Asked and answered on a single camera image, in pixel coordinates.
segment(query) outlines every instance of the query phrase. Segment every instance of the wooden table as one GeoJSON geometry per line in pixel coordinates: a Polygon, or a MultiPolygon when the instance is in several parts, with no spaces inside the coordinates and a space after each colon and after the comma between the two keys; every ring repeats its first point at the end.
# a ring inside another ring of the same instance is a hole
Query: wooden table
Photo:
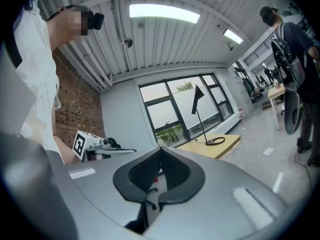
{"type": "Polygon", "coordinates": [[[238,141],[240,141],[240,135],[230,135],[230,134],[206,134],[206,139],[209,141],[217,137],[225,137],[225,141],[219,145],[207,146],[204,144],[205,137],[201,135],[197,138],[198,141],[192,140],[182,146],[179,146],[178,149],[196,153],[202,156],[219,159],[225,153],[227,153],[238,141]]]}
{"type": "Polygon", "coordinates": [[[279,130],[279,123],[278,123],[278,110],[277,110],[277,104],[276,104],[275,98],[280,96],[281,94],[284,94],[284,93],[285,93],[285,87],[284,87],[283,83],[280,84],[278,89],[273,87],[272,89],[270,89],[268,91],[268,99],[270,100],[270,103],[272,106],[273,116],[274,116],[274,120],[275,120],[275,128],[277,130],[279,130]]]}

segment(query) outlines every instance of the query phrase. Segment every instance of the wooden tabletop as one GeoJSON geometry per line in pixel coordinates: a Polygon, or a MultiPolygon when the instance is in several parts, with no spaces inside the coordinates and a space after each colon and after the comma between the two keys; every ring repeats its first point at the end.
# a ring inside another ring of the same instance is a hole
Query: wooden tabletop
{"type": "Polygon", "coordinates": [[[178,149],[196,153],[202,156],[219,159],[225,153],[227,153],[238,141],[240,141],[240,135],[229,135],[229,134],[206,134],[206,139],[209,141],[217,137],[225,137],[225,141],[219,145],[207,146],[204,144],[205,137],[201,135],[197,138],[198,141],[192,140],[178,149]]]}
{"type": "Polygon", "coordinates": [[[280,84],[279,88],[276,89],[275,87],[273,87],[272,89],[270,89],[268,91],[268,99],[273,99],[275,97],[278,97],[281,94],[285,93],[285,87],[284,84],[280,84]]]}

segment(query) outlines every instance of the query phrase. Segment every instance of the window pane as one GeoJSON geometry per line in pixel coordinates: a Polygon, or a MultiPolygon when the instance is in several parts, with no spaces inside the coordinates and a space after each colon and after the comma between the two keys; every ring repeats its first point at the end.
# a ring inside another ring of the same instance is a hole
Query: window pane
{"type": "Polygon", "coordinates": [[[208,86],[211,86],[211,85],[215,85],[216,82],[213,80],[212,76],[211,75],[204,75],[202,76],[204,81],[206,82],[206,84],[208,86]]]}
{"type": "Polygon", "coordinates": [[[142,87],[140,88],[140,91],[144,102],[152,101],[169,95],[164,82],[142,87]]]}
{"type": "Polygon", "coordinates": [[[226,118],[226,117],[230,116],[231,113],[230,113],[230,111],[228,109],[227,104],[222,104],[222,105],[219,106],[219,108],[221,110],[223,118],[226,118]]]}
{"type": "Polygon", "coordinates": [[[216,103],[224,102],[226,100],[223,92],[221,91],[220,87],[211,88],[210,91],[215,98],[216,103]]]}
{"type": "Polygon", "coordinates": [[[164,142],[169,147],[177,146],[187,140],[181,124],[159,131],[155,134],[155,137],[161,146],[164,142]]]}
{"type": "Polygon", "coordinates": [[[148,106],[154,129],[178,121],[177,114],[170,100],[148,106]]]}
{"type": "Polygon", "coordinates": [[[195,86],[198,85],[204,96],[198,100],[197,111],[201,118],[201,121],[206,121],[218,114],[218,110],[211,99],[211,96],[206,88],[202,84],[200,77],[184,78],[168,82],[169,88],[173,94],[174,100],[178,106],[178,109],[182,115],[186,128],[192,129],[200,127],[199,118],[196,114],[191,114],[192,106],[195,96],[195,86]]]}
{"type": "MultiPolygon", "coordinates": [[[[219,122],[220,122],[219,114],[215,114],[215,115],[209,117],[208,119],[202,121],[204,131],[206,131],[211,126],[213,126],[219,122]]],[[[196,136],[200,133],[203,133],[200,122],[197,125],[188,129],[188,132],[189,132],[191,138],[193,138],[194,136],[196,136]]]]}

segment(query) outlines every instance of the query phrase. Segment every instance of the railing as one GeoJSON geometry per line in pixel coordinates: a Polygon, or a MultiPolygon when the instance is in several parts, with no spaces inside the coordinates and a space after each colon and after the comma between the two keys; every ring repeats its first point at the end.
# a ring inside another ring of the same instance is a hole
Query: railing
{"type": "Polygon", "coordinates": [[[269,35],[266,40],[262,42],[252,53],[249,54],[243,61],[247,66],[256,61],[262,54],[264,54],[267,50],[271,49],[271,37],[273,33],[269,35]]]}

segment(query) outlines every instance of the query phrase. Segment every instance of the lamp base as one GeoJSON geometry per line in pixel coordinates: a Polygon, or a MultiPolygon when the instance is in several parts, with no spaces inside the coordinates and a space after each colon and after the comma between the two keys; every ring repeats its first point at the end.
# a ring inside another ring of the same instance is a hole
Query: lamp base
{"type": "Polygon", "coordinates": [[[221,143],[224,143],[225,141],[226,141],[225,137],[217,137],[217,138],[208,140],[205,144],[207,146],[214,146],[214,145],[219,145],[221,143]]]}

